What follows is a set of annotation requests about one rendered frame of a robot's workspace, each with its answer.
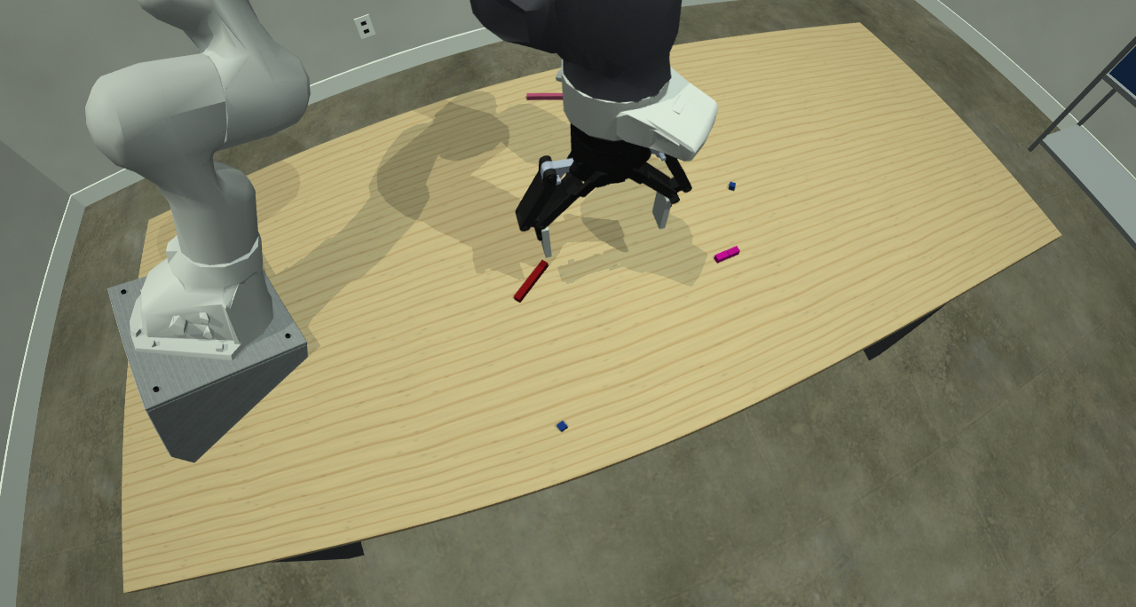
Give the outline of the dark red rod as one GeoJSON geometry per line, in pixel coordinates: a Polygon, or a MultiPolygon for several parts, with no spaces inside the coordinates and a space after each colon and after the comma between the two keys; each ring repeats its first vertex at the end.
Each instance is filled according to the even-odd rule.
{"type": "Polygon", "coordinates": [[[532,272],[532,274],[529,275],[529,277],[527,277],[527,280],[523,284],[523,286],[516,292],[516,294],[513,296],[513,299],[516,301],[518,301],[519,304],[523,304],[523,299],[525,298],[525,296],[527,296],[527,293],[529,292],[531,288],[534,286],[534,284],[537,282],[537,280],[540,278],[540,276],[542,276],[542,274],[545,271],[548,271],[548,261],[542,260],[542,261],[540,261],[537,264],[537,267],[535,268],[534,272],[532,272]]]}

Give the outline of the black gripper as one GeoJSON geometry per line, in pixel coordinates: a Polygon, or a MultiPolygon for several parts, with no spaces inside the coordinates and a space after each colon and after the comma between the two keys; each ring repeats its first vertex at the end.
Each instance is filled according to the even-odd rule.
{"type": "Polygon", "coordinates": [[[657,191],[652,214],[659,228],[666,227],[671,203],[679,202],[677,192],[692,191],[690,178],[673,155],[630,145],[624,139],[588,138],[585,131],[573,124],[571,148],[565,161],[553,163],[550,155],[542,155],[537,174],[515,211],[520,231],[535,228],[545,258],[552,256],[548,226],[574,201],[588,196],[594,189],[621,183],[626,178],[646,184],[657,191]],[[651,153],[666,163],[674,177],[649,165],[651,153]]]}

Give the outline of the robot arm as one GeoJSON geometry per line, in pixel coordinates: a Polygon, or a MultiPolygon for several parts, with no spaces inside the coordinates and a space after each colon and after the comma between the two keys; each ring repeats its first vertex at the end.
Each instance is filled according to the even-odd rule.
{"type": "MultiPolygon", "coordinates": [[[[233,360],[272,324],[272,293],[256,190],[245,173],[214,163],[212,155],[295,125],[307,111],[310,80],[249,0],[137,3],[184,30],[199,55],[102,75],[85,106],[94,145],[153,182],[176,227],[168,259],[139,290],[131,341],[137,352],[233,360]]],[[[705,145],[719,107],[670,67],[682,0],[470,5],[501,40],[563,59],[556,74],[563,113],[588,138],[624,139],[685,163],[705,145]]]]}

